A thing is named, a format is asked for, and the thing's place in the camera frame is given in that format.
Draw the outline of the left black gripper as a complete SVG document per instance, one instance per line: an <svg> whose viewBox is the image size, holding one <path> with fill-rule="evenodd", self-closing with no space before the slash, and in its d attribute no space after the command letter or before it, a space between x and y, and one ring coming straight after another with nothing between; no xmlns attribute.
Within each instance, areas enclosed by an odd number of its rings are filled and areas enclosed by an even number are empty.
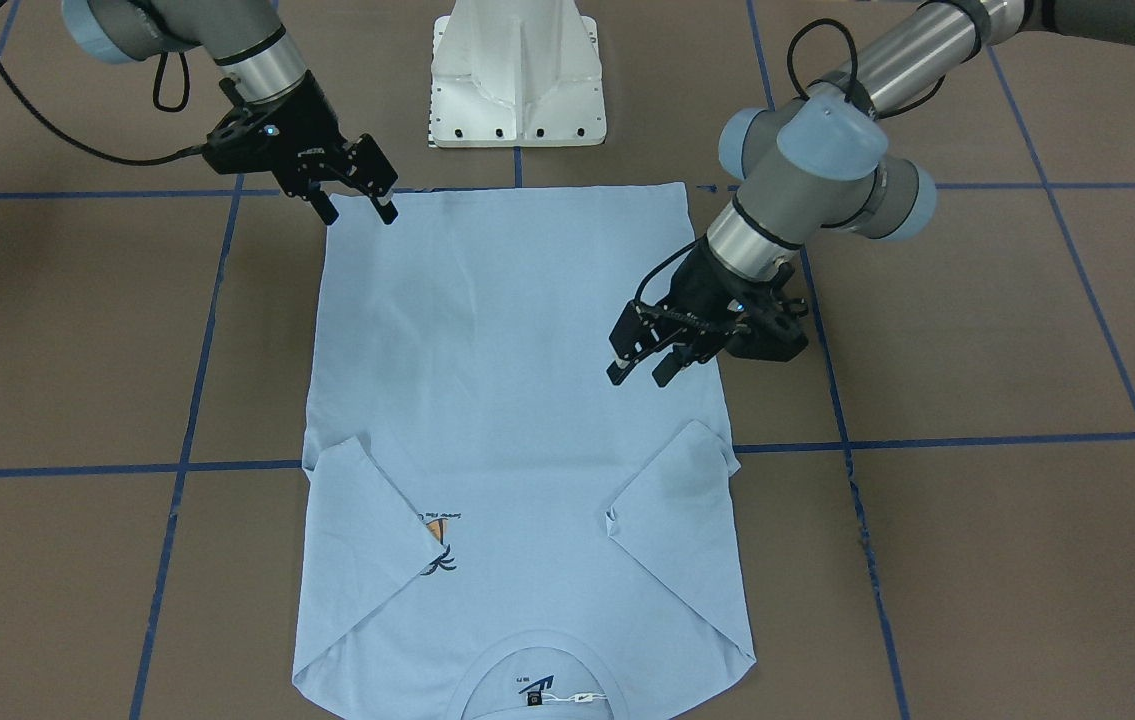
<svg viewBox="0 0 1135 720"><path fill-rule="evenodd" d="M666 388L690 366L709 363L726 351L728 341L742 328L747 296L787 293L787 261L770 279L745 281L715 258L707 238L699 238L673 273L662 305L640 299L623 305L608 336L614 359L605 374L613 386L621 386L636 365L672 345L651 372L657 386Z"/></svg>

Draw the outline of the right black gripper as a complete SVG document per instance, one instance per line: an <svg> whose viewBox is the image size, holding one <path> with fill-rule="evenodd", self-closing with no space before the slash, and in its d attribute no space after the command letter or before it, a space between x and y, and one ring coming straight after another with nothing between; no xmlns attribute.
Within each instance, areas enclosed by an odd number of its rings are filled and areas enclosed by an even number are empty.
<svg viewBox="0 0 1135 720"><path fill-rule="evenodd" d="M314 73L302 74L294 87L262 102L249 102L241 83L227 79L232 110L250 108L269 114L264 132L274 140L274 174L279 186L291 195L306 196L323 225L333 225L339 211L320 186L339 182L360 191L375 206L381 223L390 225L398 217L392 196L400 176L378 141L363 133L348 141L342 135L337 115L317 83Z"/></svg>

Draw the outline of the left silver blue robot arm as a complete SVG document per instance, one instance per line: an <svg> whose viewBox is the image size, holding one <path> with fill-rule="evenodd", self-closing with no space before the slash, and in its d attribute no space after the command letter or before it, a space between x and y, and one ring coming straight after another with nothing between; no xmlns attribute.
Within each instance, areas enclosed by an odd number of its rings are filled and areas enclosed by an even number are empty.
<svg viewBox="0 0 1135 720"><path fill-rule="evenodd" d="M787 363L808 346L808 305L787 296L796 256L819 231L907 240L931 220L936 183L890 154L878 123L936 94L947 74L1024 31L1135 47L1135 1L927 1L776 110L747 108L721 133L721 165L739 189L698 240L669 256L667 295L617 316L607 375L622 383L659 355L667 386L728 352Z"/></svg>

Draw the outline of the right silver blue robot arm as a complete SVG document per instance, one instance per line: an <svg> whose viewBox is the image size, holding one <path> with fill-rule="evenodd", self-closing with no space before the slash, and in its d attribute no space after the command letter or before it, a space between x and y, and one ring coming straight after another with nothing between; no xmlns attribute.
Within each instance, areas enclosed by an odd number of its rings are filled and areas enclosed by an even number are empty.
<svg viewBox="0 0 1135 720"><path fill-rule="evenodd" d="M338 218L325 182L369 196L387 224L397 218L398 174L370 135L348 140L314 73L270 1L64 1L74 41L106 62L205 50L221 72L232 110L197 154L221 176L269 173L325 224Z"/></svg>

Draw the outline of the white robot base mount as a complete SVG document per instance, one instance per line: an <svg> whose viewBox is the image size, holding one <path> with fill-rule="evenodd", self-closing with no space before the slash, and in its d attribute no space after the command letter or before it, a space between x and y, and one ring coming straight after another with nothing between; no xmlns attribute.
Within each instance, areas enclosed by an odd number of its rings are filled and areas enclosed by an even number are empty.
<svg viewBox="0 0 1135 720"><path fill-rule="evenodd" d="M435 149L605 142L598 26L575 1L457 1L431 40Z"/></svg>

